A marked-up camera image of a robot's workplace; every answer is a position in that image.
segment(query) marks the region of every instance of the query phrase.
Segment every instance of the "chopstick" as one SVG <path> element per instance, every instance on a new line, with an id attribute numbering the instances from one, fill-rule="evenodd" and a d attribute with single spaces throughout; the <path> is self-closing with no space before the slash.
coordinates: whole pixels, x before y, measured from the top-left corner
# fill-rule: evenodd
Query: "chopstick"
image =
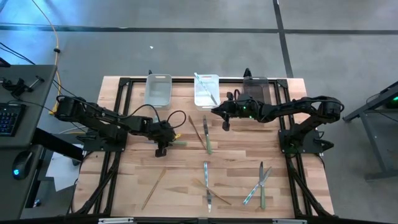
<path id="1" fill-rule="evenodd" d="M 145 199 L 145 202 L 144 202 L 143 206 L 141 207 L 141 210 L 143 210 L 143 209 L 145 208 L 145 206 L 147 205 L 147 203 L 148 203 L 148 201 L 149 201 L 149 199 L 150 199 L 150 196 L 152 196 L 152 194 L 154 193 L 154 191 L 155 191 L 155 189 L 156 189 L 156 187 L 157 187 L 157 184 L 160 182 L 161 178 L 164 176 L 165 173 L 166 173 L 166 167 L 164 167 L 164 169 L 163 169 L 162 173 L 160 174 L 159 178 L 157 179 L 157 181 L 156 181 L 154 187 L 153 187 L 152 190 L 149 192 L 149 195 L 148 195 L 148 197 Z"/>
<path id="2" fill-rule="evenodd" d="M 195 132 L 197 133 L 197 136 L 198 136 L 198 138 L 199 138 L 199 140 L 200 140 L 200 142 L 201 142 L 201 145 L 202 145 L 202 146 L 205 148 L 205 150 L 207 151 L 207 148 L 206 148 L 206 146 L 205 146 L 205 143 L 203 142 L 203 139 L 200 137 L 200 134 L 198 133 L 197 128 L 196 128 L 195 125 L 193 124 L 193 121 L 192 121 L 192 118 L 191 118 L 190 115 L 188 115 L 188 121 L 189 121 L 189 123 L 193 126 Z"/>
<path id="3" fill-rule="evenodd" d="M 204 185 L 200 180 L 198 179 L 193 179 L 194 182 L 196 182 L 197 184 L 201 185 L 202 187 L 206 188 L 208 191 L 210 191 L 210 193 L 212 193 L 213 195 L 215 195 L 216 197 L 218 197 L 219 199 L 221 199 L 222 201 L 224 201 L 225 203 L 227 203 L 228 205 L 232 205 L 231 203 L 229 203 L 227 200 L 223 199 L 220 195 L 218 195 L 216 192 L 214 192 L 213 190 L 211 190 L 210 188 L 206 187 L 206 185 Z"/>

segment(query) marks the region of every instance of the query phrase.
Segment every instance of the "clear plastic bin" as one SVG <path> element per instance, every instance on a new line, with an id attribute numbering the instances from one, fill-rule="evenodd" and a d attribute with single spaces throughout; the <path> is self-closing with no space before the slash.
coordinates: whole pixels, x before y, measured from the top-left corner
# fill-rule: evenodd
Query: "clear plastic bin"
<path id="1" fill-rule="evenodd" d="M 172 98 L 172 76 L 168 74 L 148 75 L 145 85 L 144 103 L 157 110 L 168 110 Z"/>
<path id="2" fill-rule="evenodd" d="M 206 86 L 207 90 L 213 95 L 217 104 L 215 105 L 210 95 L 203 86 L 194 78 L 195 106 L 200 111 L 209 111 L 220 105 L 220 86 L 218 75 L 198 75 L 200 80 Z"/>

